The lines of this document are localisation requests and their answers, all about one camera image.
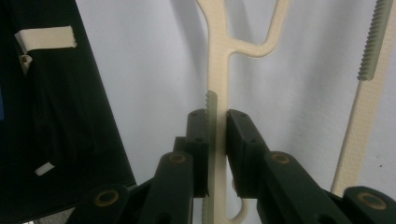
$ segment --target black fabric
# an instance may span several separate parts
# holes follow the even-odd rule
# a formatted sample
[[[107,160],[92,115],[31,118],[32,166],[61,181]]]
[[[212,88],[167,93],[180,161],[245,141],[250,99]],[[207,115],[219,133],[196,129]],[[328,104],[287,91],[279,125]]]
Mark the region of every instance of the black fabric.
[[[77,47],[35,49],[27,76],[14,34],[71,25]],[[104,184],[134,184],[74,0],[0,1],[0,223],[73,206]],[[46,162],[55,165],[37,176]]]

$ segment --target forked plastic piece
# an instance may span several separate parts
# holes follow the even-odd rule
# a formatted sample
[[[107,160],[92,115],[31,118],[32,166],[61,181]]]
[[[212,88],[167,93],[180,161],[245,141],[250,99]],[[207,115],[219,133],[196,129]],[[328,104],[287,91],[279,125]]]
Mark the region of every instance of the forked plastic piece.
[[[225,133],[228,110],[228,61],[233,53],[258,58],[273,51],[280,36],[289,0],[276,1],[267,37],[259,46],[228,36],[224,0],[197,2],[205,15],[209,32],[208,90],[217,95],[216,149],[209,153],[209,198],[204,202],[203,223],[241,223],[248,213],[245,201],[242,201],[241,211],[236,217],[226,217]]]

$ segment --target white 3d printed part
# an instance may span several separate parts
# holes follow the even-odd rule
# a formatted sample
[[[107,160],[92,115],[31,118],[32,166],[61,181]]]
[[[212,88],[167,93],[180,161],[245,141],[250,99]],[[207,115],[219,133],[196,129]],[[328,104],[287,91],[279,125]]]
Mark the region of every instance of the white 3d printed part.
[[[267,37],[259,46],[228,36],[224,0],[197,0],[197,2],[205,15],[209,32],[208,90],[217,95],[216,149],[209,153],[209,197],[204,201],[203,223],[241,223],[248,213],[247,203],[244,200],[236,217],[232,219],[226,217],[225,133],[228,111],[228,61],[233,53],[258,58],[274,50],[289,0],[276,1]]]
[[[363,81],[356,92],[332,183],[332,193],[339,196],[346,188],[358,184],[395,38],[396,4],[392,0],[378,0],[361,64],[359,79]]]

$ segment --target hole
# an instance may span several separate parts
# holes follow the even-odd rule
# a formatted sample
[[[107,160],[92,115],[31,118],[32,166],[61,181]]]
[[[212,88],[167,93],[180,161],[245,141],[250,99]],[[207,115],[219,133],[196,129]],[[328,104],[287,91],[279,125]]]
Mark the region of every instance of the hole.
[[[365,205],[376,210],[385,210],[388,207],[387,203],[382,198],[369,192],[359,193],[358,199]]]
[[[290,159],[283,155],[283,154],[274,154],[274,156],[272,157],[272,159],[278,163],[282,163],[282,164],[286,164],[290,161]]]
[[[334,219],[332,219],[332,217],[329,217],[327,215],[319,215],[318,223],[320,223],[320,224],[336,224],[337,222],[335,222]]]
[[[29,55],[22,55],[21,56],[21,62],[22,63],[31,63],[32,62],[32,57],[30,57]]]
[[[100,192],[96,196],[94,203],[98,207],[106,207],[116,202],[119,199],[119,197],[120,195],[116,190],[108,189]]]
[[[155,218],[155,224],[169,224],[169,223],[171,223],[171,221],[172,221],[172,218],[167,213],[159,214]]]
[[[182,163],[183,161],[186,160],[186,157],[184,157],[181,154],[174,154],[169,157],[169,160],[173,163]]]
[[[276,1],[225,0],[227,32],[233,38],[260,45],[264,42]]]

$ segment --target white tag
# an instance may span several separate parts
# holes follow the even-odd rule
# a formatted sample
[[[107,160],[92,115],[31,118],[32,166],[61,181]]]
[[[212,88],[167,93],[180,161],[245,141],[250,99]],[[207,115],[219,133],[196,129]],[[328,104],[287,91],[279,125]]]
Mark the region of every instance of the white tag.
[[[32,49],[64,49],[77,46],[71,26],[21,30],[15,37],[25,54]]]

